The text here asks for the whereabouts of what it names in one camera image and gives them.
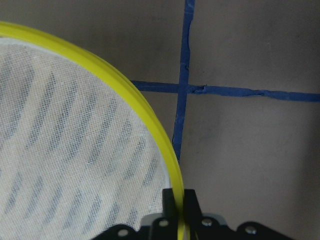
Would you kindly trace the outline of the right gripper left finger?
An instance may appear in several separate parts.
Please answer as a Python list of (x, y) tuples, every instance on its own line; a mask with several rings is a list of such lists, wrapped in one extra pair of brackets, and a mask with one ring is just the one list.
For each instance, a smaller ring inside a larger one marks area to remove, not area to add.
[(174, 193), (171, 188), (167, 188), (162, 191), (162, 210), (161, 239), (177, 240), (179, 212), (176, 206)]

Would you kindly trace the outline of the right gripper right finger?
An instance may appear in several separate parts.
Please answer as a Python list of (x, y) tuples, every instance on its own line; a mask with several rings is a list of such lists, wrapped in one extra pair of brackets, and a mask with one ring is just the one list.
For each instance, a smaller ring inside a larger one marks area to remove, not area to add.
[(184, 190), (183, 215), (188, 239), (199, 240), (198, 230), (202, 226), (203, 215), (194, 189)]

